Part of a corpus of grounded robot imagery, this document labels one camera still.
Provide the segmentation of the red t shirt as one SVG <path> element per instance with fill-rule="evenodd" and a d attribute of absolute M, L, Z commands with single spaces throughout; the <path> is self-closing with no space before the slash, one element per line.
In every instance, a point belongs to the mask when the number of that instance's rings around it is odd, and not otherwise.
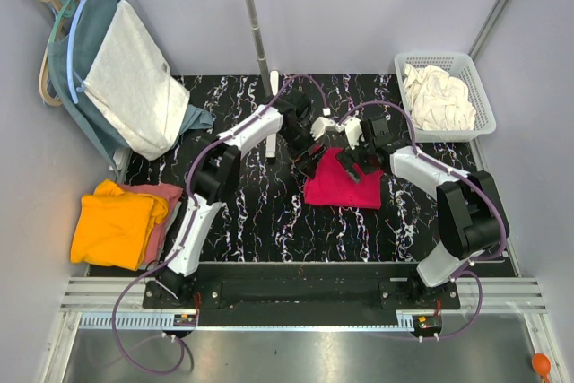
<path fill-rule="evenodd" d="M 317 165 L 314 178 L 307 178 L 303 199 L 307 205 L 353 207 L 378 210 L 382 206 L 381 178 L 383 170 L 365 174 L 359 170 L 360 181 L 354 182 L 336 159 L 342 148 L 326 151 Z"/>

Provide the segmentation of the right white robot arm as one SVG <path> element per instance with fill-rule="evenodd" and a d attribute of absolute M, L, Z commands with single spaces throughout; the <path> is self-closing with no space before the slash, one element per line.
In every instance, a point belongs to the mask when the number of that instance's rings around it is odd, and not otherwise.
<path fill-rule="evenodd" d="M 391 135 L 384 118 L 348 117 L 335 130 L 347 141 L 337 160 L 354 182 L 360 181 L 358 170 L 383 170 L 435 200 L 439 243 L 417 265 L 415 285 L 438 288 L 481 255 L 505 250 L 509 222 L 490 173 L 458 170 L 430 157 Z"/>

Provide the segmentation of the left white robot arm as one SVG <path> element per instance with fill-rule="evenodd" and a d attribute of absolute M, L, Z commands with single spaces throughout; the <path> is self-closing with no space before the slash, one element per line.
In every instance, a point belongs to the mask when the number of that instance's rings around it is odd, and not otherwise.
<path fill-rule="evenodd" d="M 326 147 L 319 142 L 322 120 L 331 119 L 329 107 L 310 118 L 310 99 L 295 91 L 260 105 L 243 121 L 218 135 L 200 139 L 203 146 L 187 175 L 187 206 L 176 239 L 158 265 L 155 282 L 178 302 L 190 298 L 192 276 L 213 220 L 239 186 L 241 161 L 271 135 L 279 135 L 297 171 L 314 178 Z"/>

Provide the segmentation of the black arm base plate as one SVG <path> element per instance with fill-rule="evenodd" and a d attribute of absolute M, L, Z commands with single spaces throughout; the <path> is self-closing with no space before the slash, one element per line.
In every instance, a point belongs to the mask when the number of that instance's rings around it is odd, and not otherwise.
<path fill-rule="evenodd" d="M 309 329 L 388 327 L 397 312 L 458 310 L 453 283 L 427 289 L 398 263 L 202 263 L 191 296 L 178 302 L 150 280 L 147 309 L 199 308 L 200 327 Z"/>

